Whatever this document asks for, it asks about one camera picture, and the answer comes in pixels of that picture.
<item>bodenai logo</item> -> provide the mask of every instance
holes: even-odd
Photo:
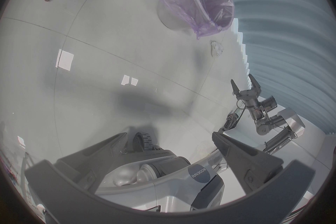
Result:
[[[207,169],[199,164],[190,165],[188,167],[190,176],[200,183],[208,183],[210,180],[210,174]]]

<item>white floor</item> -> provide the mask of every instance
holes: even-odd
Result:
[[[248,87],[237,29],[196,40],[191,30],[166,28],[157,2],[11,0],[0,21],[6,150],[55,162],[144,131],[191,163],[209,154],[212,132],[236,103],[230,80]],[[211,41],[224,47],[219,58]],[[61,61],[73,54],[70,70],[56,67],[59,50]]]

